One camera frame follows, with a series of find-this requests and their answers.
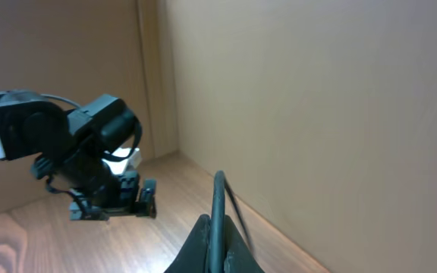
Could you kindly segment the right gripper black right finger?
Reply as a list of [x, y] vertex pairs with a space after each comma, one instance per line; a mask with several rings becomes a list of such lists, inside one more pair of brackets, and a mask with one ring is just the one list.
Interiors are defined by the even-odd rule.
[[228, 215], [225, 216], [224, 273], [264, 273]]

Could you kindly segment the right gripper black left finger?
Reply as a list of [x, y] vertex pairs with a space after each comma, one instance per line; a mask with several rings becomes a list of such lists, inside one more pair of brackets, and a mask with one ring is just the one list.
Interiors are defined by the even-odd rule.
[[165, 273], [206, 273], [209, 269], [210, 216], [202, 214]]

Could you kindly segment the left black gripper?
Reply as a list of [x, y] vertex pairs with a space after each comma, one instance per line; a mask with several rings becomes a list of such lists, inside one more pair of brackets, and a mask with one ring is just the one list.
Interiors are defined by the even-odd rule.
[[137, 171], [113, 175], [111, 183], [102, 185], [92, 195], [72, 189], [69, 206], [71, 221], [107, 221], [110, 217], [136, 216], [156, 218], [156, 180], [146, 179], [140, 186]]

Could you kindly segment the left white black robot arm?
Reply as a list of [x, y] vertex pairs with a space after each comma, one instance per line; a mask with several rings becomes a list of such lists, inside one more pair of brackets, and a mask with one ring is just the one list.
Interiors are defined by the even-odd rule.
[[136, 170], [115, 172], [110, 163], [131, 163], [143, 135], [137, 116], [122, 99], [104, 94], [64, 110], [58, 97], [29, 90], [0, 92], [0, 161], [34, 155], [33, 176], [68, 181], [65, 194], [73, 221], [110, 217], [156, 217], [156, 181], [140, 182]]

